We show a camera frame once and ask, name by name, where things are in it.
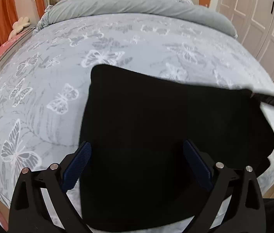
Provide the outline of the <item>black pants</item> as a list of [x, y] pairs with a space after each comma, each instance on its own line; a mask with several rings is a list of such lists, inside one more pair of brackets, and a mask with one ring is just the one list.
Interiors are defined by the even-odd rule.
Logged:
[[193, 219], [212, 187], [189, 140], [214, 162], [251, 166], [257, 178], [274, 149], [274, 131], [248, 89], [94, 66], [80, 133], [91, 145], [80, 178], [85, 224], [125, 232]]

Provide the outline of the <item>butterfly print bed sheet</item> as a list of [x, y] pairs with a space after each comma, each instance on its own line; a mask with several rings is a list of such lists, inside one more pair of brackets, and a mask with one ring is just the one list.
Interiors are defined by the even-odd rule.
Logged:
[[[0, 72], [0, 200], [9, 209], [22, 169], [46, 170], [83, 143], [90, 73], [101, 64], [177, 83], [274, 96], [273, 81], [258, 61], [234, 37], [204, 25], [133, 13], [49, 25]], [[274, 131], [274, 107], [261, 102], [261, 110]], [[257, 178], [261, 194], [274, 182], [274, 149], [269, 161]], [[67, 196], [83, 219], [80, 178]], [[52, 222], [62, 228], [47, 189], [41, 192]], [[274, 200], [263, 202], [266, 232], [274, 232]], [[191, 220], [125, 232], [187, 232]]]

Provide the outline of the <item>pink topped side cabinet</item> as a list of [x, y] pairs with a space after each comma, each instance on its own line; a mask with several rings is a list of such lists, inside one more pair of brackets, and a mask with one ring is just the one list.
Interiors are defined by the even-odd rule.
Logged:
[[25, 44], [31, 37], [34, 27], [29, 27], [0, 47], [0, 72], [4, 66], [12, 59], [13, 55]]

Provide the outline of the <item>cream flower plush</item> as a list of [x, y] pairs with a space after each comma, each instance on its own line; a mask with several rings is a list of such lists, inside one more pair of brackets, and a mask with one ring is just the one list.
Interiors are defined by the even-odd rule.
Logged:
[[19, 18], [18, 21], [13, 23], [12, 31], [9, 34], [8, 40], [12, 39], [17, 34], [22, 32], [25, 28], [29, 27], [30, 24], [30, 19], [27, 16]]

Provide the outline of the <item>grey folded duvet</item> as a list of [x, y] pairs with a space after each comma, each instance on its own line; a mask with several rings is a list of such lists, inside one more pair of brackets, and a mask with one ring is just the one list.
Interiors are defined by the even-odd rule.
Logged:
[[199, 5], [173, 0], [61, 0], [38, 21], [35, 32], [69, 19], [105, 14], [150, 14], [204, 25], [237, 38], [237, 31], [224, 15]]

